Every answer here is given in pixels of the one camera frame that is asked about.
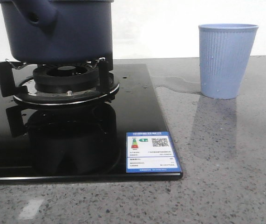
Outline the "light blue ribbed cup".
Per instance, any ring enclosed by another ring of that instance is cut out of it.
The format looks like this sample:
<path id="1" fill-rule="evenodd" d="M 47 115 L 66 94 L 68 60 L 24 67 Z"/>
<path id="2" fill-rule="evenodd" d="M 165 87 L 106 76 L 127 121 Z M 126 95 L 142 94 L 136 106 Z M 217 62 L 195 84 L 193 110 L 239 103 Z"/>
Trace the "light blue ribbed cup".
<path id="1" fill-rule="evenodd" d="M 198 28 L 201 93 L 210 98 L 236 98 L 258 25 L 217 23 Z"/>

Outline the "black burner with pot support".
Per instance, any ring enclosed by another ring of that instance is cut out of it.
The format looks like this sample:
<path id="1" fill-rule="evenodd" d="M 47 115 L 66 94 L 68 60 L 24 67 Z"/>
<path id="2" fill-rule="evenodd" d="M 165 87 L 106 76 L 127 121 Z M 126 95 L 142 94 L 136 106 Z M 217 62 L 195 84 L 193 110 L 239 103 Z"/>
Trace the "black burner with pot support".
<path id="1" fill-rule="evenodd" d="M 30 107 L 110 102 L 120 87 L 104 57 L 83 63 L 39 64 L 31 76 L 16 84 L 13 70 L 26 66 L 9 60 L 0 62 L 0 90 L 3 97 L 13 96 L 16 103 Z"/>

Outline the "dark blue pot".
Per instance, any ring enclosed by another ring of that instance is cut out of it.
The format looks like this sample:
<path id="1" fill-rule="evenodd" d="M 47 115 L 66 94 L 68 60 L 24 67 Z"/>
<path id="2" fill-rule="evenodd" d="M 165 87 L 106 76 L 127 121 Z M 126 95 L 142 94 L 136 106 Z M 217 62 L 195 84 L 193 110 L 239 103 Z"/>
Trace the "dark blue pot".
<path id="1" fill-rule="evenodd" d="M 0 0 L 13 58 L 33 64 L 112 59 L 110 0 Z"/>

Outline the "black glass gas stove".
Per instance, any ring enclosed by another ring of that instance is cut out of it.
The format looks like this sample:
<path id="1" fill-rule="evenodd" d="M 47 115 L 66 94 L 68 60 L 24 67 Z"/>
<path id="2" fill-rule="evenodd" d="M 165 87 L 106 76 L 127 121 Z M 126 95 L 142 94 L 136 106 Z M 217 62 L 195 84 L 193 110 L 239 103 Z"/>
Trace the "black glass gas stove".
<path id="1" fill-rule="evenodd" d="M 13 70 L 19 84 L 36 66 Z M 126 133 L 169 132 L 145 64 L 119 64 L 115 98 L 59 107 L 18 104 L 0 90 L 0 184 L 178 180 L 127 173 Z"/>

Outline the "blue energy label sticker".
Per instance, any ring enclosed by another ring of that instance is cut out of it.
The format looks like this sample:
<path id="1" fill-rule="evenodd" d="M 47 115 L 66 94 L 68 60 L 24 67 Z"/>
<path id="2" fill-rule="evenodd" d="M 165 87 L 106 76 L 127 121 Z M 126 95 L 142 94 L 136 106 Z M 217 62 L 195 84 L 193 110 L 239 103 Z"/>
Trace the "blue energy label sticker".
<path id="1" fill-rule="evenodd" d="M 126 172 L 181 173 L 170 133 L 126 133 Z"/>

